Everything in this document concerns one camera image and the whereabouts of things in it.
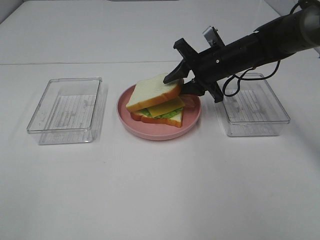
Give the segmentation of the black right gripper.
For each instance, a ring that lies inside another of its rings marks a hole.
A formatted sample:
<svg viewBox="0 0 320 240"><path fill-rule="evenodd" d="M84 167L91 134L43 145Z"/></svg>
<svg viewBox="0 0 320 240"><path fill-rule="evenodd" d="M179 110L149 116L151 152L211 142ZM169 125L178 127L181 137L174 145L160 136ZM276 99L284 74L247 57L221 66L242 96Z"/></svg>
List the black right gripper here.
<svg viewBox="0 0 320 240"><path fill-rule="evenodd" d="M211 47L199 53L183 38L173 48L183 60L164 77L163 83L186 78L192 71L194 78L181 86L180 95L200 97L208 91L216 103L224 98L217 81L252 68L263 59L262 45L254 33L224 47Z"/></svg>

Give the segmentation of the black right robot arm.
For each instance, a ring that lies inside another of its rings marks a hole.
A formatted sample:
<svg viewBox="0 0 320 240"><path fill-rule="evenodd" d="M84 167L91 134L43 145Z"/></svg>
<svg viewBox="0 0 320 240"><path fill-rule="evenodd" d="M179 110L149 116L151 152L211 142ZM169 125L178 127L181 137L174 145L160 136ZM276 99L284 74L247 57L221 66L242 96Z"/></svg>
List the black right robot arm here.
<svg viewBox="0 0 320 240"><path fill-rule="evenodd" d="M164 77L163 83L186 78L193 72L194 78L182 85L181 94L203 96L210 92L219 103L228 96L226 88L234 78L240 84L245 74L257 67L279 64L297 52L319 47L320 2L300 0L289 14L228 45L214 27L208 27L203 35L210 47L202 52L196 52L183 38L174 43L182 61Z"/></svg>

